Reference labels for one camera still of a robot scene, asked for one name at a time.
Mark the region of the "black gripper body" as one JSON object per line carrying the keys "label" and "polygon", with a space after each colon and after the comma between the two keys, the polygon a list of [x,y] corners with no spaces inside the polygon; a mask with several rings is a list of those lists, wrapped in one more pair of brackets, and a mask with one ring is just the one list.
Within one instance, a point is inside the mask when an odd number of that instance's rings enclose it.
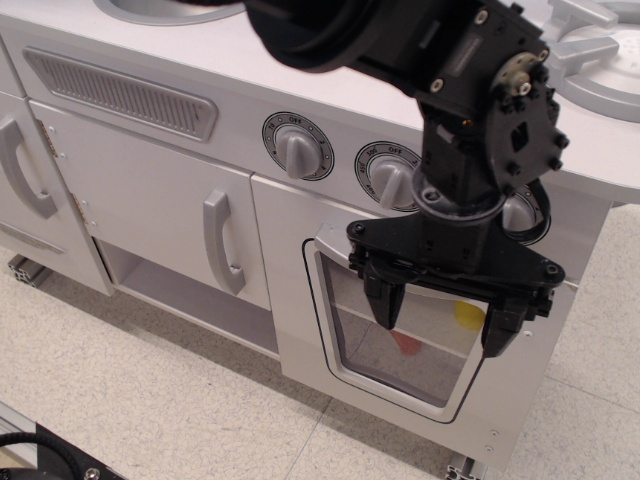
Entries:
{"label": "black gripper body", "polygon": [[[429,219],[422,214],[354,221],[348,225],[346,231],[348,238],[351,240],[355,240],[364,231],[366,238],[360,242],[369,241],[375,249],[383,249],[389,246],[391,242],[387,238],[389,236],[396,237],[416,245],[421,260],[429,263],[433,262],[438,266],[445,266],[451,263],[455,267],[460,267],[465,273],[473,273],[478,267],[481,252],[488,244],[489,234],[493,229],[502,233],[512,242],[518,243],[509,238],[495,221],[461,227],[446,225]],[[374,268],[366,266],[364,272],[358,274],[363,282],[367,273],[374,274]],[[548,316],[552,306],[554,289],[550,291],[542,290],[538,296],[524,295],[520,292],[500,292],[491,296],[464,295],[460,297],[478,300],[485,303],[488,308],[494,302],[508,299],[521,300],[526,304],[525,320],[532,320],[536,316]]]}

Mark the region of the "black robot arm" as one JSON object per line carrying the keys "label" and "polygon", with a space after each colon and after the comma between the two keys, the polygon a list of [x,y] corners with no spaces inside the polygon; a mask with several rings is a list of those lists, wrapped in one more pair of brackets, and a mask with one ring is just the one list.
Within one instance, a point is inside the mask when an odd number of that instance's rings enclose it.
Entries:
{"label": "black robot arm", "polygon": [[561,266],[502,224],[507,199],[560,169],[568,138],[548,84],[541,30],[500,1],[249,1],[282,64],[348,67],[414,98],[424,120],[410,185],[415,214],[356,221],[350,267],[376,321],[393,329],[407,285],[483,301],[487,358],[550,313]]}

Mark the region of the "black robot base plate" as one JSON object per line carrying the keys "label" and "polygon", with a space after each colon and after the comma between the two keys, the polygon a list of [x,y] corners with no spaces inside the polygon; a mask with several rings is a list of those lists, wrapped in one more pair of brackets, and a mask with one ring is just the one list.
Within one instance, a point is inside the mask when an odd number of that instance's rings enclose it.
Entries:
{"label": "black robot base plate", "polygon": [[37,423],[1,421],[2,479],[126,479],[98,458]]}

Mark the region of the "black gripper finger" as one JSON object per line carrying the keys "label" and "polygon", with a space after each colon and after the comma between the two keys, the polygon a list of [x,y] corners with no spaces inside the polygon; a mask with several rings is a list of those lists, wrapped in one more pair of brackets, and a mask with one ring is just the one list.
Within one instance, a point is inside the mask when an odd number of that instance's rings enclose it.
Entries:
{"label": "black gripper finger", "polygon": [[404,300],[405,285],[367,273],[364,291],[376,322],[386,330],[394,330]]}
{"label": "black gripper finger", "polygon": [[526,316],[526,304],[508,299],[489,305],[481,344],[484,357],[499,357],[520,332]]}

